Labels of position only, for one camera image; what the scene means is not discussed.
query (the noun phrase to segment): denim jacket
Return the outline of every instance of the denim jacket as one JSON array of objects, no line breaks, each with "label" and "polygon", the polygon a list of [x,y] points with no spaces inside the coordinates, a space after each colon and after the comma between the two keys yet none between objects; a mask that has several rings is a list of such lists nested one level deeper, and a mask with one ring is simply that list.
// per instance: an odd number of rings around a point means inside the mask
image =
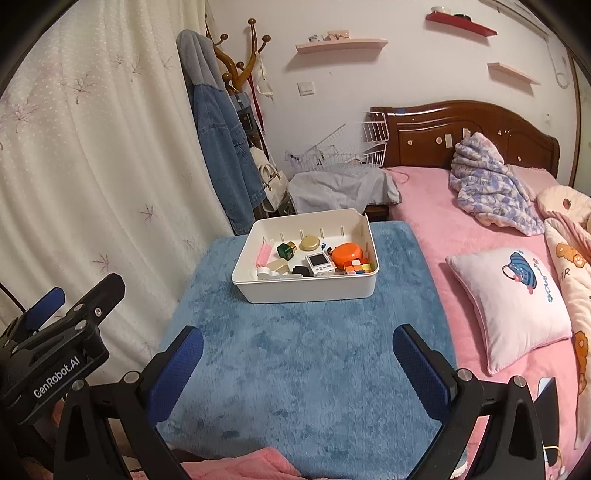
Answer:
[{"label": "denim jacket", "polygon": [[250,232],[252,209],[265,199],[246,133],[226,92],[213,42],[192,30],[177,48],[205,165],[217,197],[237,235]]}]

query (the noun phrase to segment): white curtain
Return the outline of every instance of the white curtain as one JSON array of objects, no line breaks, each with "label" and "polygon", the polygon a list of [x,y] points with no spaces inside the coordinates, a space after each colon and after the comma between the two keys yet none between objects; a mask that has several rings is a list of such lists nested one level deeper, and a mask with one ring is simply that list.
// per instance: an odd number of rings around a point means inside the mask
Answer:
[{"label": "white curtain", "polygon": [[[197,263],[232,235],[197,138],[175,44],[203,0],[80,0],[36,43],[0,104],[0,281],[66,310],[111,272],[102,323],[118,380],[156,353]],[[18,312],[0,293],[0,316]]]}]

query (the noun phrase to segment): rubik's cube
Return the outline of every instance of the rubik's cube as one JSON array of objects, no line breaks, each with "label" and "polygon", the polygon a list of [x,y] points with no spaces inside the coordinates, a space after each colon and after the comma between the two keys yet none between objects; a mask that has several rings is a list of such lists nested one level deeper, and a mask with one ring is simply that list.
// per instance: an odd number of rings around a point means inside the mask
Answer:
[{"label": "rubik's cube", "polygon": [[371,263],[369,263],[369,260],[367,258],[345,262],[344,266],[347,275],[363,275],[366,273],[373,272],[373,269],[371,268]]}]

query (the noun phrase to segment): wooden headboard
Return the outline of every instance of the wooden headboard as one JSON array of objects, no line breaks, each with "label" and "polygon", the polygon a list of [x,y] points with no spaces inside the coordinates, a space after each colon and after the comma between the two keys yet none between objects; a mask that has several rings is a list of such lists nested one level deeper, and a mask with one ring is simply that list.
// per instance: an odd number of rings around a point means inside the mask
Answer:
[{"label": "wooden headboard", "polygon": [[503,107],[454,100],[409,108],[374,107],[372,110],[384,112],[388,122],[390,141],[384,167],[408,165],[449,169],[455,152],[453,146],[463,139],[464,129],[467,129],[470,134],[481,132],[489,138],[506,164],[543,168],[554,177],[558,174],[558,140]]}]

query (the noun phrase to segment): white wall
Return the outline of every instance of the white wall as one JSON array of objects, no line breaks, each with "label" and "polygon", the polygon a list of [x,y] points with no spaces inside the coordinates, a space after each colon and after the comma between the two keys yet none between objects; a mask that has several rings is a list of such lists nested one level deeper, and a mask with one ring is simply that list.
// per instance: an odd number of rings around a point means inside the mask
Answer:
[{"label": "white wall", "polygon": [[[434,0],[214,0],[223,45],[235,61],[245,60],[247,20],[254,17],[259,38],[272,37],[264,63],[275,103],[261,98],[268,142],[276,160],[300,152],[346,121],[361,119],[372,106],[414,106],[452,99],[504,106],[560,142],[558,179],[567,183],[574,155],[576,106],[572,76],[554,37],[550,49],[570,86],[556,82],[545,41],[527,27],[477,0],[446,0],[499,33],[488,40],[425,21]],[[387,38],[381,53],[348,50],[298,55],[295,45],[313,34],[350,30],[352,37]],[[500,61],[542,83],[529,87],[491,79],[487,62]],[[316,95],[299,97],[297,82],[313,81]]]},{"label": "white wall", "polygon": [[576,70],[581,95],[581,149],[574,188],[591,195],[591,85],[578,65]]}]

